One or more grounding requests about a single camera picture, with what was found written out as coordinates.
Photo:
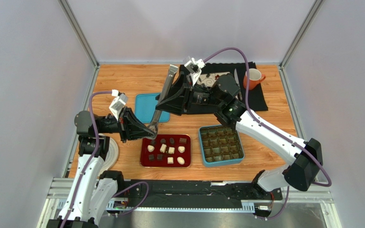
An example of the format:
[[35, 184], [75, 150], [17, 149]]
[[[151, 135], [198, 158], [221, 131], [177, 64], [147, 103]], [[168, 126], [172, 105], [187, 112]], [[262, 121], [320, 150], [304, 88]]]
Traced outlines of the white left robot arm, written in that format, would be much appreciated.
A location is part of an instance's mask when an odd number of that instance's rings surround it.
[[81, 111], [75, 116], [74, 124], [79, 136], [77, 174], [62, 210], [56, 219], [48, 221], [48, 228], [97, 228], [111, 198], [138, 185], [145, 185], [149, 190], [146, 181], [126, 187], [122, 172], [100, 171], [110, 144], [105, 133], [118, 133], [123, 142], [153, 134], [131, 108], [122, 108], [119, 116], [97, 116], [90, 111]]

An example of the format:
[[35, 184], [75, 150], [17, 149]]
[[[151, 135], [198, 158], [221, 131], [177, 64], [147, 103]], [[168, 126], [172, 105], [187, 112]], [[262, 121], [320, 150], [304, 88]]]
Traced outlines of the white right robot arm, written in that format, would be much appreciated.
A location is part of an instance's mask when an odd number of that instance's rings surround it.
[[315, 177], [323, 170], [321, 143], [311, 138], [304, 141], [277, 128], [247, 110], [236, 96], [240, 86], [231, 73], [221, 75], [211, 87], [201, 88], [191, 76], [174, 82], [174, 74], [166, 77], [158, 98], [156, 110], [182, 115], [191, 105], [214, 104], [219, 123], [246, 134], [278, 154], [285, 164], [273, 170], [261, 170], [253, 179], [253, 188], [259, 193], [291, 186], [307, 191], [315, 184]]

